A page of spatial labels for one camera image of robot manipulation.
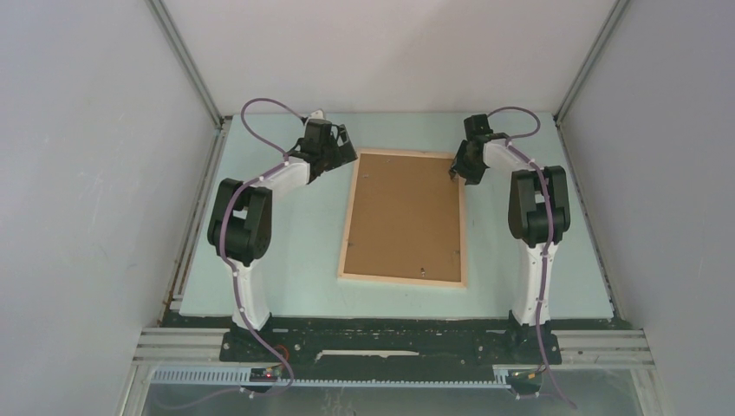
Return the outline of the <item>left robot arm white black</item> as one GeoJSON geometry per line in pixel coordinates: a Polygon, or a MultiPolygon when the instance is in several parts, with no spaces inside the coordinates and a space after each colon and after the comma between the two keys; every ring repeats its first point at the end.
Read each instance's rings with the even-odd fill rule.
{"type": "Polygon", "coordinates": [[[236,302],[232,319],[239,327],[250,329],[244,333],[240,348],[252,360],[263,361],[274,349],[273,336],[261,329],[271,312],[263,273],[258,269],[270,247],[274,203],[325,172],[357,159],[344,125],[311,118],[284,161],[254,179],[227,178],[219,183],[207,240],[231,269],[236,302]]]}

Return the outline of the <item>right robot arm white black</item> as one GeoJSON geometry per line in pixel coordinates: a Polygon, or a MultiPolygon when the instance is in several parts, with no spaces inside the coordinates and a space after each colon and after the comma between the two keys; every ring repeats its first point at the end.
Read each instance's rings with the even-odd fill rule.
{"type": "Polygon", "coordinates": [[[535,161],[510,135],[494,132],[487,114],[465,118],[464,130],[449,175],[466,185],[479,184],[489,169],[509,175],[508,226],[520,249],[519,290],[511,316],[520,326],[541,327],[550,320],[554,256],[571,222],[566,171],[535,161]]]}

